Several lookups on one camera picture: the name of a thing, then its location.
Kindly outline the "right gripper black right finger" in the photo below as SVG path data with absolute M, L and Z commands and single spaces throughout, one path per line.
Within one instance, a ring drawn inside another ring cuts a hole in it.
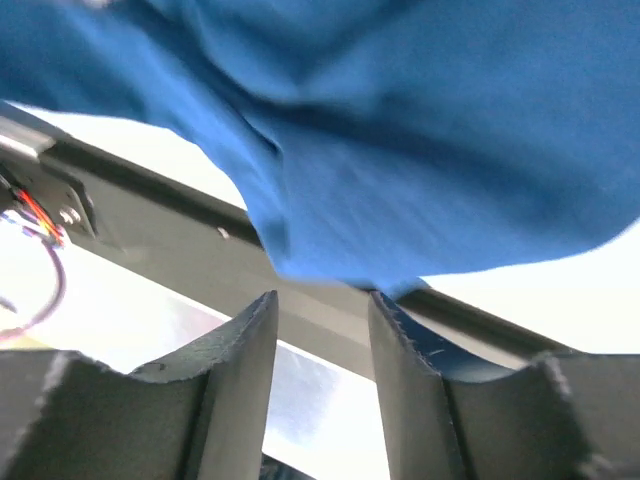
M 369 336 L 394 479 L 635 479 L 639 359 L 544 353 L 509 369 L 381 293 Z

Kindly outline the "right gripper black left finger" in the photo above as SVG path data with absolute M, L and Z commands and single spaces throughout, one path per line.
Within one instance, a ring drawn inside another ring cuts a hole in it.
M 5 479 L 255 479 L 278 297 L 122 374 L 75 352 L 1 355 Z

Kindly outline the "blue t shirt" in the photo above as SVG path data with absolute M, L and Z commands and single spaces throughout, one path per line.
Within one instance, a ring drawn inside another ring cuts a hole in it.
M 635 1 L 5 1 L 1 96 L 197 145 L 299 280 L 400 293 L 639 216 Z

